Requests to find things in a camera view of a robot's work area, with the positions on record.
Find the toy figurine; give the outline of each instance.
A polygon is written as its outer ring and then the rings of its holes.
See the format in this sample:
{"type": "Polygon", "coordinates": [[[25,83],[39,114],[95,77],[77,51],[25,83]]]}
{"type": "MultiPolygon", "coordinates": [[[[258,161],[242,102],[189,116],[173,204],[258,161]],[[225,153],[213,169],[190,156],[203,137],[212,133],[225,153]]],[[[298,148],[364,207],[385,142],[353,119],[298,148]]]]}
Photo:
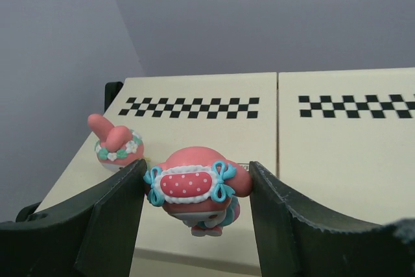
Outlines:
{"type": "Polygon", "coordinates": [[[88,117],[88,126],[97,135],[95,144],[98,161],[108,170],[118,172],[137,159],[142,159],[144,144],[141,136],[126,126],[114,126],[99,114],[88,117]]]}
{"type": "Polygon", "coordinates": [[[148,201],[191,228],[193,236],[221,236],[235,222],[237,197],[252,190],[245,169],[207,147],[187,147],[173,153],[144,176],[148,201]]]}

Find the gray background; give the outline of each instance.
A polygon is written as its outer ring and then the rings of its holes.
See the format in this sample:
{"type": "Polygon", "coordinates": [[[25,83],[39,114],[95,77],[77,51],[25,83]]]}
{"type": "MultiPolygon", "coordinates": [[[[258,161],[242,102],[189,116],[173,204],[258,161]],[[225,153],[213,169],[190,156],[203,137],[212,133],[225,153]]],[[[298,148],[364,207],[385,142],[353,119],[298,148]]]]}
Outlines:
{"type": "Polygon", "coordinates": [[[414,46],[415,0],[0,0],[0,221],[47,194],[108,81],[411,67],[414,46]]]}

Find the black square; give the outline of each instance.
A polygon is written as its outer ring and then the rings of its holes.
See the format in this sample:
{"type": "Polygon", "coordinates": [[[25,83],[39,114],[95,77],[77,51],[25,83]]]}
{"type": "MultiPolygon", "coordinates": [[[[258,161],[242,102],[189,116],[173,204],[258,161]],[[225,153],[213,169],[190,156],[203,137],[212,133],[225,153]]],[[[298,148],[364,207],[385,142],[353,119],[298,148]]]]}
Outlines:
{"type": "Polygon", "coordinates": [[[138,117],[143,117],[144,114],[145,114],[145,110],[137,110],[136,111],[136,116],[138,116],[138,117]]]}
{"type": "Polygon", "coordinates": [[[396,113],[399,118],[412,118],[412,115],[408,110],[397,110],[396,113]]]}
{"type": "Polygon", "coordinates": [[[161,115],[163,114],[162,110],[155,110],[152,114],[153,117],[161,117],[161,115]]]}
{"type": "Polygon", "coordinates": [[[310,97],[308,95],[300,95],[298,97],[299,103],[310,103],[310,97]]]}
{"type": "Polygon", "coordinates": [[[180,112],[171,112],[170,113],[170,118],[179,118],[180,116],[180,112]]]}
{"type": "Polygon", "coordinates": [[[358,110],[346,110],[346,113],[349,118],[360,118],[358,110]]]}
{"type": "Polygon", "coordinates": [[[192,104],[195,104],[195,105],[201,105],[201,104],[202,104],[202,102],[203,102],[203,99],[193,99],[192,104]]]}
{"type": "Polygon", "coordinates": [[[331,96],[330,95],[321,95],[320,96],[321,103],[331,103],[331,96]]]}
{"type": "Polygon", "coordinates": [[[392,102],[404,102],[402,95],[400,94],[391,94],[389,97],[392,102]]]}
{"type": "Polygon", "coordinates": [[[392,102],[381,102],[381,107],[383,110],[395,110],[392,102]]]}
{"type": "Polygon", "coordinates": [[[311,110],[300,110],[300,117],[312,117],[311,110]]]}
{"type": "Polygon", "coordinates": [[[248,104],[240,104],[238,105],[238,112],[247,112],[248,111],[248,104]]]}
{"type": "Polygon", "coordinates": [[[218,117],[218,113],[217,112],[208,112],[207,113],[207,118],[208,119],[216,119],[218,117]]]}
{"type": "Polygon", "coordinates": [[[249,104],[259,104],[259,97],[251,97],[249,99],[249,104]]]}
{"type": "Polygon", "coordinates": [[[356,103],[357,110],[369,110],[369,105],[366,102],[356,103]]]}
{"type": "Polygon", "coordinates": [[[120,110],[119,113],[118,113],[118,115],[120,115],[120,116],[127,116],[127,114],[128,114],[129,111],[130,110],[120,110]]]}
{"type": "Polygon", "coordinates": [[[233,97],[230,99],[229,104],[239,104],[240,98],[233,97]]]}
{"type": "Polygon", "coordinates": [[[376,119],[386,118],[382,110],[371,110],[372,117],[376,119]]]}
{"type": "Polygon", "coordinates": [[[202,104],[200,105],[199,112],[208,112],[210,108],[210,105],[202,104]]]}
{"type": "Polygon", "coordinates": [[[199,112],[189,112],[189,116],[187,118],[196,119],[199,115],[199,112]]]}
{"type": "Polygon", "coordinates": [[[176,102],[174,102],[175,104],[184,104],[185,99],[180,97],[178,99],[176,99],[176,102]]]}
{"type": "Polygon", "coordinates": [[[367,95],[366,96],[366,101],[367,102],[379,102],[379,99],[377,98],[377,95],[367,95]]]}
{"type": "Polygon", "coordinates": [[[406,102],[409,110],[415,110],[415,102],[406,102]]]}
{"type": "Polygon", "coordinates": [[[236,119],[237,116],[238,116],[238,112],[228,112],[226,114],[227,119],[236,119]]]}
{"type": "Polygon", "coordinates": [[[228,110],[229,110],[229,105],[224,105],[224,104],[219,105],[219,109],[218,109],[219,112],[227,112],[228,110]]]}
{"type": "Polygon", "coordinates": [[[322,109],[322,103],[314,102],[314,103],[310,104],[310,107],[311,107],[312,110],[321,110],[322,109]]]}
{"type": "Polygon", "coordinates": [[[248,112],[248,114],[246,115],[246,118],[249,118],[249,119],[258,118],[258,112],[248,112]]]}
{"type": "Polygon", "coordinates": [[[210,104],[212,104],[212,105],[219,105],[220,104],[220,99],[219,98],[212,99],[210,101],[210,104]]]}
{"type": "Polygon", "coordinates": [[[334,110],[323,110],[324,118],[336,118],[334,110]]]}
{"type": "Polygon", "coordinates": [[[164,110],[171,112],[174,108],[173,104],[166,104],[166,106],[164,106],[164,110]]]}
{"type": "Polygon", "coordinates": [[[344,103],[333,103],[333,108],[335,110],[345,110],[344,103]]]}
{"type": "Polygon", "coordinates": [[[157,104],[149,104],[147,107],[147,110],[155,110],[157,107],[157,104]]]}
{"type": "Polygon", "coordinates": [[[355,97],[352,95],[343,95],[343,102],[345,103],[354,103],[355,97]]]}
{"type": "Polygon", "coordinates": [[[190,104],[184,104],[182,106],[182,111],[183,112],[190,112],[190,109],[192,108],[192,106],[190,104]]]}

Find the pink toy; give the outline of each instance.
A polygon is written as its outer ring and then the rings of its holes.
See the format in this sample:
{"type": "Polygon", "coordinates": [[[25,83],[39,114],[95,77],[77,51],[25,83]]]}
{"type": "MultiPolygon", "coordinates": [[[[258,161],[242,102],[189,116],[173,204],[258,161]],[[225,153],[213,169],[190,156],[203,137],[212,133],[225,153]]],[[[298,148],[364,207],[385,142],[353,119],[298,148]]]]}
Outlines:
{"type": "Polygon", "coordinates": [[[95,144],[98,161],[110,171],[118,172],[137,159],[144,158],[141,136],[126,126],[114,126],[107,118],[92,114],[88,126],[97,135],[95,144]]]}
{"type": "Polygon", "coordinates": [[[252,190],[245,169],[207,147],[187,147],[144,176],[147,198],[183,221],[194,236],[221,236],[240,213],[237,197],[252,190]]]}

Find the pink rabbit figurine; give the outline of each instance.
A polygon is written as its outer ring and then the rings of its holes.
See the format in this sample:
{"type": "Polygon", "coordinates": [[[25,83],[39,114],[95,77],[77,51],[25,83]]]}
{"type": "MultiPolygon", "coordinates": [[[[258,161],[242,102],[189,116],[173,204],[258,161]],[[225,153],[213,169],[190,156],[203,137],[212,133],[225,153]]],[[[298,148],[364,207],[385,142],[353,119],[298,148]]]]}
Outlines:
{"type": "Polygon", "coordinates": [[[106,169],[118,172],[133,161],[144,158],[144,144],[135,131],[126,126],[114,126],[99,114],[88,117],[88,126],[99,138],[95,152],[106,169]]]}
{"type": "Polygon", "coordinates": [[[221,236],[240,213],[237,197],[252,191],[244,168],[207,147],[173,153],[144,176],[147,198],[191,228],[193,236],[221,236]]]}

